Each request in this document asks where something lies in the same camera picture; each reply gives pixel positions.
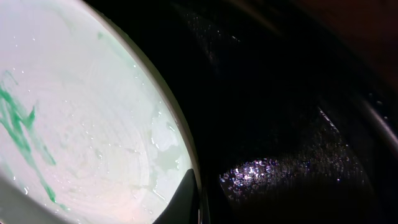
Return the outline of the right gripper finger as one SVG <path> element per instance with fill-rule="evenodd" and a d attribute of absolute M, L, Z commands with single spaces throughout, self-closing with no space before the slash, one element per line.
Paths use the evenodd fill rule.
<path fill-rule="evenodd" d="M 198 188 L 193 169 L 186 171 L 166 209 L 154 224 L 198 224 Z"/>

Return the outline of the mint plate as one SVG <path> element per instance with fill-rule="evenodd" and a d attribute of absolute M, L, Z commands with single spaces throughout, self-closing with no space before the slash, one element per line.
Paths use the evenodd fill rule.
<path fill-rule="evenodd" d="M 154 223 L 188 124 L 143 51 L 83 1 L 1 2 L 1 222 Z"/>

